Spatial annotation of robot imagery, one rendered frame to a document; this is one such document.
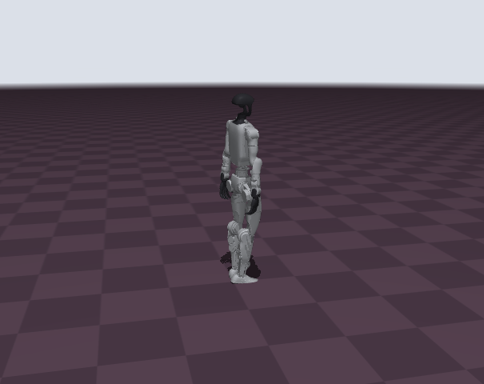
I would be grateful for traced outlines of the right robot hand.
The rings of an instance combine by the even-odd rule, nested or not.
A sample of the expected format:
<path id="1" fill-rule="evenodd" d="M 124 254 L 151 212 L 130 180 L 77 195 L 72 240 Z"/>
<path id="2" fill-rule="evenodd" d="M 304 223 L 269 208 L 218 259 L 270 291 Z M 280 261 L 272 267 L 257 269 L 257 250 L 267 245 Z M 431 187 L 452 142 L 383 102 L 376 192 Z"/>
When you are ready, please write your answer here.
<path id="1" fill-rule="evenodd" d="M 257 211 L 258 204 L 259 204 L 258 198 L 260 197 L 260 194 L 258 194 L 258 195 L 256 195 L 256 194 L 257 194 L 256 189 L 252 189 L 251 196 L 253 197 L 253 200 L 252 200 L 252 203 L 251 203 L 251 208 L 250 208 L 250 211 L 248 213 L 245 213 L 245 214 L 252 215 L 253 213 L 255 213 Z"/>

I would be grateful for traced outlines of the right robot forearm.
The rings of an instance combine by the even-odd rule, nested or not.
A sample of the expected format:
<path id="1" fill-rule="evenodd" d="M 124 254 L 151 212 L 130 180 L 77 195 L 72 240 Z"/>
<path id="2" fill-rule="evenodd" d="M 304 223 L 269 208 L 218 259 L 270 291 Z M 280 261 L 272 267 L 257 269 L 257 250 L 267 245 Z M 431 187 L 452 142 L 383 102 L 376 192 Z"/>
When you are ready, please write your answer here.
<path id="1" fill-rule="evenodd" d="M 254 160 L 253 168 L 250 170 L 251 174 L 251 193 L 252 189 L 256 189 L 257 194 L 261 193 L 261 182 L 260 182 L 260 173 L 261 173 L 261 167 L 262 167 L 262 160 L 259 158 L 256 158 Z"/>

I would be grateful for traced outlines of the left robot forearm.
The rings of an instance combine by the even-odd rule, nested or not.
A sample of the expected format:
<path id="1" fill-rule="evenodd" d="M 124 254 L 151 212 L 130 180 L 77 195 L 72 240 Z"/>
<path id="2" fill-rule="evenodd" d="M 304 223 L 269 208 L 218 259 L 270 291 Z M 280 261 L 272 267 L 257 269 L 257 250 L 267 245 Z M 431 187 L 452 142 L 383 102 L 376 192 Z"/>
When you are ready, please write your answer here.
<path id="1" fill-rule="evenodd" d="M 224 179 L 228 178 L 230 176 L 230 164 L 231 164 L 231 160 L 230 160 L 230 155 L 227 155 L 224 153 L 223 151 L 223 155 L 222 155 L 222 172 L 221 173 L 224 173 Z M 221 174 L 220 174 L 221 176 Z"/>

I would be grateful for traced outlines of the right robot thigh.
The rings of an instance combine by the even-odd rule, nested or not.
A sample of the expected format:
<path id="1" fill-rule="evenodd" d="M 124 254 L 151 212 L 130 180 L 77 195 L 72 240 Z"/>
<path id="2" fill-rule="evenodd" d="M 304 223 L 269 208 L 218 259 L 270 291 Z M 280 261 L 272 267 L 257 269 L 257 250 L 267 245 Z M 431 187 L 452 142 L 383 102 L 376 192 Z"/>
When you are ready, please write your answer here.
<path id="1" fill-rule="evenodd" d="M 248 213 L 250 211 L 251 203 L 252 203 L 252 200 L 253 200 L 253 197 L 251 196 L 251 185 L 249 183 L 244 184 L 242 186 L 241 194 L 242 194 L 243 201 L 247 202 L 246 213 Z M 258 199 L 259 199 L 259 204 L 258 204 L 257 211 L 255 213 L 253 213 L 252 215 L 246 214 L 247 226 L 246 226 L 246 228 L 240 229 L 237 233 L 237 237 L 238 237 L 239 241 L 240 241 L 241 234 L 244 233 L 244 232 L 250 233 L 251 237 L 253 238 L 253 236 L 254 236 L 257 228 L 258 228 L 260 218 L 261 218 L 261 212 L 262 212 L 261 195 Z"/>

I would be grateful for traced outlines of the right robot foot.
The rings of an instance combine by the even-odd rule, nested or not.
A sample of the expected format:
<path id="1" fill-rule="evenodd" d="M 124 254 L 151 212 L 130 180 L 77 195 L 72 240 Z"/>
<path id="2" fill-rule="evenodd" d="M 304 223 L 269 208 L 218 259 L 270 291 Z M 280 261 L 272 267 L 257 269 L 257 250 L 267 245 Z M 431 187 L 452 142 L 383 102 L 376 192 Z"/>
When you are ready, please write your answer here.
<path id="1" fill-rule="evenodd" d="M 241 275 L 242 276 L 242 275 Z M 240 278 L 239 274 L 234 274 L 230 280 L 232 283 L 251 283 L 256 282 L 256 278 L 252 278 L 246 274 L 245 277 Z"/>

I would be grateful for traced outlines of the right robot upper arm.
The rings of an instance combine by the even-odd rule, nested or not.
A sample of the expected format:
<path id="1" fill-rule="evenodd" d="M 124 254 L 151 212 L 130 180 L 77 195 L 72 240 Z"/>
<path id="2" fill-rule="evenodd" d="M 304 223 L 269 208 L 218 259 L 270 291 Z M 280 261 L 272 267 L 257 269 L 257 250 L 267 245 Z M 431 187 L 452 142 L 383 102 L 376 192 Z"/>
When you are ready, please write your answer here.
<path id="1" fill-rule="evenodd" d="M 258 153 L 258 130 L 251 126 L 245 127 L 245 138 L 248 145 L 249 163 L 253 167 L 254 160 L 257 158 Z"/>

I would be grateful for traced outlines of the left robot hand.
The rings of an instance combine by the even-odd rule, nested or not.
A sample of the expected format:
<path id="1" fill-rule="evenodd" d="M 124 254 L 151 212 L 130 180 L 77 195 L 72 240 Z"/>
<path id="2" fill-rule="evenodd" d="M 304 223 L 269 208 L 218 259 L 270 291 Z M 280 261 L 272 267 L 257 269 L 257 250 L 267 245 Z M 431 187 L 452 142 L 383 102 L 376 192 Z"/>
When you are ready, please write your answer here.
<path id="1" fill-rule="evenodd" d="M 229 180 L 229 178 L 224 179 L 224 173 L 221 173 L 221 180 L 222 180 L 222 182 L 220 184 L 220 196 L 221 196 L 221 198 L 224 198 L 224 199 L 228 199 L 228 197 L 231 198 L 231 196 L 229 195 L 228 189 L 226 187 L 226 181 Z"/>

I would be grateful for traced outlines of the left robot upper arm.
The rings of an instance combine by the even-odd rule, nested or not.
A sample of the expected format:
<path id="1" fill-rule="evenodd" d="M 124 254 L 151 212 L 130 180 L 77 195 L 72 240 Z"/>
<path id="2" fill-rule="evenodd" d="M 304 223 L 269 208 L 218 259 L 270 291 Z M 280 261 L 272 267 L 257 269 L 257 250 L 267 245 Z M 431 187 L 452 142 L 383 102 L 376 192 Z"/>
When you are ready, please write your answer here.
<path id="1" fill-rule="evenodd" d="M 226 123 L 226 144 L 225 144 L 225 149 L 224 149 L 224 153 L 227 154 L 227 155 L 230 155 L 230 151 L 229 151 L 229 132 L 228 132 L 228 128 L 229 128 L 229 124 L 232 120 L 228 120 L 227 123 Z"/>

